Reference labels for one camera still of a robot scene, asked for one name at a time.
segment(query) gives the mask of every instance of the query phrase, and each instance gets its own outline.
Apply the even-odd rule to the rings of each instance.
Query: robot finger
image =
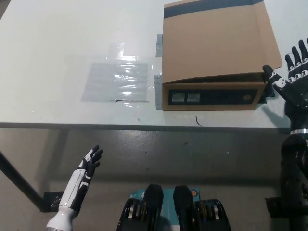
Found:
[[[294,64],[293,64],[291,57],[287,54],[284,58],[288,64],[288,71],[294,70]]]
[[[92,163],[94,164],[96,161],[100,160],[101,157],[102,157],[102,153],[103,151],[102,150],[99,150],[98,152],[96,152],[94,154],[94,156],[92,157]]]
[[[302,52],[302,77],[306,77],[308,75],[308,52],[303,40],[300,40],[298,45]]]
[[[88,154],[85,156],[85,159],[86,159],[87,161],[90,161],[91,158],[92,158],[92,156],[93,156],[93,154],[94,154],[95,152],[97,152],[97,150],[98,150],[99,148],[100,148],[99,145],[96,145],[94,148],[92,148],[92,149],[88,152]]]
[[[305,60],[308,60],[308,52],[307,52],[306,46],[304,44],[304,41],[300,40],[298,42],[298,46],[299,46],[300,51],[302,53],[302,62],[304,62]]]
[[[295,81],[296,81],[302,77],[302,60],[299,56],[296,47],[292,47],[292,54],[294,56],[294,62],[295,62]]]
[[[275,90],[288,102],[292,105],[297,106],[300,101],[300,96],[293,89],[292,84],[283,79],[278,75],[270,66],[263,66],[265,76],[268,79],[269,83],[275,88]]]
[[[287,62],[288,71],[289,71],[288,79],[289,79],[290,83],[293,83],[295,81],[295,68],[294,68],[293,61],[288,54],[285,56],[285,60]]]
[[[296,47],[292,47],[292,54],[294,56],[295,68],[297,68],[298,66],[302,64],[302,60],[299,56],[299,53]]]

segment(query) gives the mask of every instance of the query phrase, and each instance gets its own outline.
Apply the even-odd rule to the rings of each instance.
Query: black table leg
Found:
[[[26,197],[41,211],[50,212],[50,203],[44,200],[32,186],[20,175],[0,152],[0,170],[15,184]]]

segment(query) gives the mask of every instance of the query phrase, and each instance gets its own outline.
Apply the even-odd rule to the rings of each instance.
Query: plastic sheet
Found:
[[[82,101],[146,101],[149,59],[124,54],[124,43],[110,47],[108,57],[90,67]]]

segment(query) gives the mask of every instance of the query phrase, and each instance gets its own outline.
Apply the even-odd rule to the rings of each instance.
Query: silver metal ring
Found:
[[[308,133],[308,129],[298,129],[290,132],[290,135],[294,134],[306,134]]]

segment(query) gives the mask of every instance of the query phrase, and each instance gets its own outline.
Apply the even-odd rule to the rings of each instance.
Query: gray floor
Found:
[[[0,0],[0,15],[9,1]],[[42,194],[62,191],[83,155],[104,149],[76,231],[114,231],[129,194],[149,183],[199,187],[220,199],[234,231],[288,230],[273,221],[265,197],[278,193],[285,135],[0,129],[0,150]],[[0,231],[44,230],[54,214],[40,213],[0,172]]]

